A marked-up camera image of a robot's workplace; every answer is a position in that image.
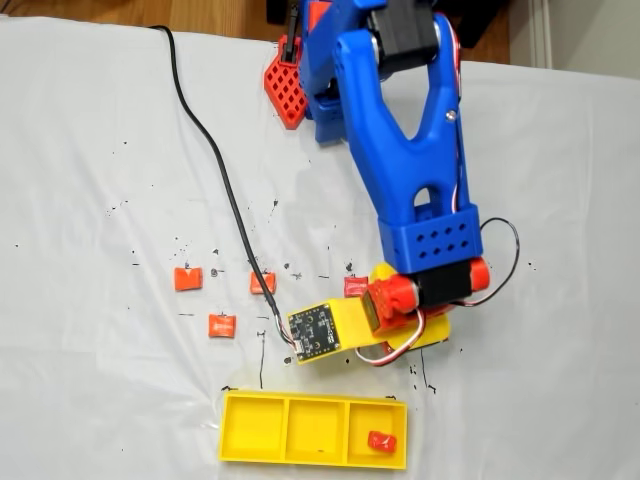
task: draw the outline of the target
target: white sheet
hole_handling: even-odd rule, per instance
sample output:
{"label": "white sheet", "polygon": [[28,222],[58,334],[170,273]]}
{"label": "white sheet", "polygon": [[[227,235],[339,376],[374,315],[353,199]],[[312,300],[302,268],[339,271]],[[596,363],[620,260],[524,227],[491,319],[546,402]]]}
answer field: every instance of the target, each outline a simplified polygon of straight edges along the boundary
{"label": "white sheet", "polygon": [[[274,45],[177,45],[281,310],[340,295],[348,263],[364,275],[381,259],[346,145],[320,148],[308,121],[283,129],[262,89]],[[0,19],[0,477],[638,478],[640,84],[473,63],[463,79],[472,198],[518,226],[522,260],[424,352],[434,392],[419,353],[284,364],[164,34]],[[422,70],[384,85],[408,130],[426,88]],[[512,238],[484,240],[498,281]],[[185,261],[224,273],[175,293]],[[207,337],[221,311],[238,317],[233,341]],[[259,388],[263,330],[267,390],[408,402],[407,471],[218,463],[220,389]]]}

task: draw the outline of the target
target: red gripper part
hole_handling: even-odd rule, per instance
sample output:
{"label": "red gripper part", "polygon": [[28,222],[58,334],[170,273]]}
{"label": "red gripper part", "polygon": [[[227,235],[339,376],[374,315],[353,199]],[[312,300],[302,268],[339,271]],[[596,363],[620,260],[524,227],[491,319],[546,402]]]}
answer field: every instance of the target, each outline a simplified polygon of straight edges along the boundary
{"label": "red gripper part", "polygon": [[264,89],[284,126],[295,130],[300,125],[304,111],[307,108],[307,97],[300,87],[298,76],[298,64],[300,63],[300,38],[296,38],[296,63],[283,62],[282,52],[287,43],[287,36],[280,37],[278,42],[278,54],[271,65],[264,72]]}

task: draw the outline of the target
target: orange block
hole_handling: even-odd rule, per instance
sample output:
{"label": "orange block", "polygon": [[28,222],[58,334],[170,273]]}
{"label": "orange block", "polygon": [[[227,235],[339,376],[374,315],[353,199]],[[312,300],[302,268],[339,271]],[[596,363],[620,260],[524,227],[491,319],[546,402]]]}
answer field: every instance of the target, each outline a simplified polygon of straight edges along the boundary
{"label": "orange block", "polygon": [[202,268],[178,268],[173,271],[176,291],[202,288]]}
{"label": "orange block", "polygon": [[[273,272],[265,273],[262,275],[264,282],[267,284],[267,288],[271,293],[276,293],[276,274]],[[262,293],[262,287],[258,283],[258,277],[251,272],[249,274],[249,291],[254,295],[260,295]]]}
{"label": "orange block", "polygon": [[233,338],[236,335],[235,315],[209,315],[209,337]]}

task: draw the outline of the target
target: white wire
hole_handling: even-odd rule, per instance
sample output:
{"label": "white wire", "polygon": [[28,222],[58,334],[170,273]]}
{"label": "white wire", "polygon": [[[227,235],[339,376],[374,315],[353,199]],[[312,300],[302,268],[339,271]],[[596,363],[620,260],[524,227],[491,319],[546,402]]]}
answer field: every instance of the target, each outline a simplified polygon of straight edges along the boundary
{"label": "white wire", "polygon": [[387,363],[394,361],[404,352],[409,350],[413,346],[413,344],[416,343],[416,341],[422,336],[422,334],[424,333],[424,327],[426,325],[424,316],[422,315],[422,312],[420,311],[419,308],[416,309],[416,313],[418,314],[418,328],[416,329],[415,333],[411,335],[409,339],[400,348],[398,348],[397,350],[394,350],[393,352],[391,352],[390,354],[384,357],[376,358],[376,359],[365,357],[360,353],[360,348],[356,348],[356,355],[358,356],[358,358],[363,362],[369,363],[371,365],[375,365],[377,367],[381,367],[382,365],[386,365]]}

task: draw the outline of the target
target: red block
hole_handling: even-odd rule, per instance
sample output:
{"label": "red block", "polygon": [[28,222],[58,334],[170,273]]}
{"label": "red block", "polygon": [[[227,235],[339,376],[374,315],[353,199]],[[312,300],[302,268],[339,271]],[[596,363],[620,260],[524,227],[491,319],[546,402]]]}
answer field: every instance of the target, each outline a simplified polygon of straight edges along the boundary
{"label": "red block", "polygon": [[344,277],[344,296],[359,297],[369,285],[367,277]]}
{"label": "red block", "polygon": [[385,453],[393,453],[396,451],[396,437],[382,432],[369,432],[369,446],[374,450]]}

